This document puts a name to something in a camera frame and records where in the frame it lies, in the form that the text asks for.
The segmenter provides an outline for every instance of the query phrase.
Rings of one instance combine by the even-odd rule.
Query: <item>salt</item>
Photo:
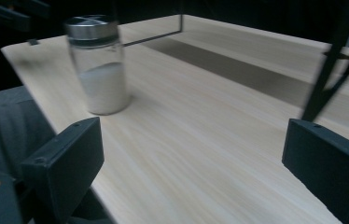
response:
[[[79,75],[92,114],[119,112],[129,101],[122,63],[106,63]]]

